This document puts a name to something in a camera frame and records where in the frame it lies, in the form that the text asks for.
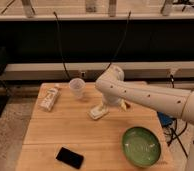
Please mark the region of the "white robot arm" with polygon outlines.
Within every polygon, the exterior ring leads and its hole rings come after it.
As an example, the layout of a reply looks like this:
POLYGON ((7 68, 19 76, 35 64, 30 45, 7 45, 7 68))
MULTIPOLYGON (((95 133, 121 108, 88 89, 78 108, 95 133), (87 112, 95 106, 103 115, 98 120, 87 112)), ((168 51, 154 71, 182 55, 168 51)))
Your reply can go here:
MULTIPOLYGON (((125 99, 194 125, 194 91, 125 82, 123 70, 116 65, 98 77, 95 87, 108 103, 125 99)), ((194 133, 185 171, 194 171, 194 133)))

